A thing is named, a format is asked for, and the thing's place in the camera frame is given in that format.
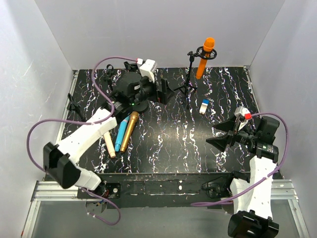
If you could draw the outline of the black round-base clamp stand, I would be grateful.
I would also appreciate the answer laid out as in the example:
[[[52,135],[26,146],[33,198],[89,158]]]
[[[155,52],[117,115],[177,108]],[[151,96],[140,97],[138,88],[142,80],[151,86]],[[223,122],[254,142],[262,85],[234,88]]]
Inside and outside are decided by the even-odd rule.
[[[129,98],[133,110],[143,113],[148,108],[148,103],[141,99],[142,76],[138,71],[138,65],[125,61],[124,66],[126,72],[121,80],[123,93]]]

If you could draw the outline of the gold toy microphone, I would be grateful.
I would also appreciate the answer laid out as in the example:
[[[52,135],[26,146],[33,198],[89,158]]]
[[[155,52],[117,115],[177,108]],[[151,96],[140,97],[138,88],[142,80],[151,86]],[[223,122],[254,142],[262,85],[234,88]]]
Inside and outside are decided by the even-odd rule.
[[[138,118],[139,118],[139,113],[136,111],[133,111],[129,117],[129,122],[128,122],[128,125],[126,128],[126,131],[125,131],[125,135],[124,135],[123,141],[122,141],[120,149],[119,149],[119,151],[122,153],[124,153],[127,149],[131,134],[133,132],[134,126],[135,126]]]

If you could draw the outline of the black tripod shock-mount stand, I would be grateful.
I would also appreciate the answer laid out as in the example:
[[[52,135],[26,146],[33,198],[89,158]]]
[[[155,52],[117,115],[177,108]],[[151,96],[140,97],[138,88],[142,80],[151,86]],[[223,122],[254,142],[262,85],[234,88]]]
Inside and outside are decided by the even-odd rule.
[[[194,53],[193,51],[190,51],[188,52],[188,56],[189,56],[189,69],[188,69],[188,72],[186,74],[186,81],[181,85],[179,86],[178,88],[175,88],[174,90],[177,91],[179,90],[186,98],[186,108],[189,109],[189,92],[191,90],[194,90],[196,91],[197,90],[197,87],[193,86],[190,84],[190,79],[191,79],[191,72],[192,72],[192,64],[195,60],[195,58],[199,58],[198,54],[197,54],[197,49],[196,49],[196,52]]]

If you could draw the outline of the orange toy microphone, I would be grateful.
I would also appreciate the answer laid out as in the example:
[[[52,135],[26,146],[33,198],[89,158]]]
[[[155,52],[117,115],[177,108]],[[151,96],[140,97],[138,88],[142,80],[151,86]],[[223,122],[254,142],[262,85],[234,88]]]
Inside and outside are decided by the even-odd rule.
[[[196,78],[200,79],[203,76],[208,60],[215,59],[217,53],[214,50],[215,39],[212,37],[206,38],[202,47],[197,49],[197,54],[201,58],[197,69]]]

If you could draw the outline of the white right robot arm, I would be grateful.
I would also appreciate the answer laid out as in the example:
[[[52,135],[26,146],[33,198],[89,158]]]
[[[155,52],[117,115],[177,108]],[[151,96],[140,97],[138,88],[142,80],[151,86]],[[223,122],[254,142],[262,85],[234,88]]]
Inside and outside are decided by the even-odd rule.
[[[279,150],[273,145],[279,121],[263,116],[256,130],[244,127],[251,119],[250,114],[233,116],[214,128],[225,135],[208,138],[207,143],[224,151],[234,143],[243,144],[253,154],[250,159],[250,176],[232,172],[229,189],[234,213],[228,224],[228,235],[232,238],[274,238],[279,233],[279,224],[273,221],[271,211],[272,175],[277,165]]]

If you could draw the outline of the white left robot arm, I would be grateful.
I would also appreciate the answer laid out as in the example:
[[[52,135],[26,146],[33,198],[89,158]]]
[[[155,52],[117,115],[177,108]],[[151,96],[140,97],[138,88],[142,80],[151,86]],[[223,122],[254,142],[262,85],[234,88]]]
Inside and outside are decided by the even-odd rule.
[[[109,102],[103,103],[86,125],[56,145],[51,142],[43,148],[44,169],[58,184],[64,188],[73,185],[91,191],[100,188],[101,178],[93,171],[77,166],[80,157],[106,132],[114,129],[133,111],[143,112],[148,102],[164,105],[174,95],[168,81],[161,79],[158,83],[136,72],[127,72],[121,76],[110,94]]]

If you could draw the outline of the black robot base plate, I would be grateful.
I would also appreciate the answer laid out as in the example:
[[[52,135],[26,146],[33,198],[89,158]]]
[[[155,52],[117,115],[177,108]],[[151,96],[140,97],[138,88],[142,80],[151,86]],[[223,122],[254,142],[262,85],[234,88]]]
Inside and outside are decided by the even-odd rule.
[[[229,184],[238,172],[100,174],[104,195],[119,208],[189,207],[231,195]]]

